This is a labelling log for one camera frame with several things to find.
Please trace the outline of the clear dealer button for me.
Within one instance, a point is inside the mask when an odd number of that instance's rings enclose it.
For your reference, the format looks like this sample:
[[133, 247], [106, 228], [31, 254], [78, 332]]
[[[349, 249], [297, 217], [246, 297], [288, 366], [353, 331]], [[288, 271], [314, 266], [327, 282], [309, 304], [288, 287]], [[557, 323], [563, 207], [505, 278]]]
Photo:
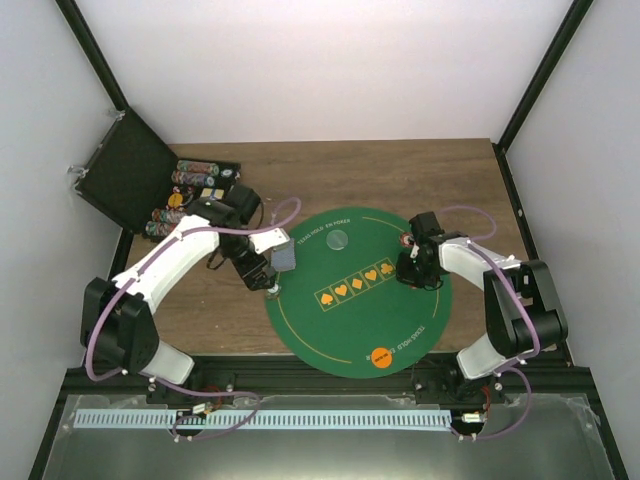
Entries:
[[327, 246], [334, 251], [343, 250], [348, 245], [348, 242], [348, 235], [340, 229], [331, 230], [326, 236]]

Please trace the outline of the orange big blind button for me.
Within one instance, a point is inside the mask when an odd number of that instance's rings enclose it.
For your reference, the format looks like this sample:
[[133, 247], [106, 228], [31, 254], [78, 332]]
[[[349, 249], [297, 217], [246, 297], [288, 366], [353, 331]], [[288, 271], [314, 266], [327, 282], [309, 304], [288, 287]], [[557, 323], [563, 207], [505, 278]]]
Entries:
[[387, 369], [392, 365], [393, 353], [388, 348], [377, 347], [372, 351], [370, 360], [374, 367], [378, 369]]

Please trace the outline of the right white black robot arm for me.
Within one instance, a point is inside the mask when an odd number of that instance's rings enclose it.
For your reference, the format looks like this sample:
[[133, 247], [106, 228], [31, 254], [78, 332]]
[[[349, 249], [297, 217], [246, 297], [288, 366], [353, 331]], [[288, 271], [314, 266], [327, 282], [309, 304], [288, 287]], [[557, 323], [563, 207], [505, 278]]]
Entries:
[[486, 333], [457, 353], [458, 368], [444, 378], [451, 400], [468, 402], [480, 390], [479, 379], [522, 365], [567, 339], [567, 321], [545, 262], [504, 256], [461, 232], [447, 232], [434, 212], [411, 218], [402, 244], [399, 282], [437, 291], [444, 277], [454, 274], [483, 292]]

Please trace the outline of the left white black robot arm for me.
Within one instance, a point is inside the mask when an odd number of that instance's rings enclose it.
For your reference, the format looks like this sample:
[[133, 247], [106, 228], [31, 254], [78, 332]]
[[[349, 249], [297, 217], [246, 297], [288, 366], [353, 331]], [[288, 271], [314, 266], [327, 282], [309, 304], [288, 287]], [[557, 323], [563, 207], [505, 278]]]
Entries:
[[242, 185], [221, 200], [198, 199], [141, 261], [111, 280], [96, 278], [87, 285], [81, 342], [91, 380], [139, 373], [169, 382], [181, 403], [203, 395], [205, 381], [192, 371], [193, 358], [160, 339], [154, 314], [178, 281], [212, 254], [230, 261], [249, 290], [278, 292], [264, 255], [270, 245], [262, 233], [248, 229], [260, 206], [259, 195]]

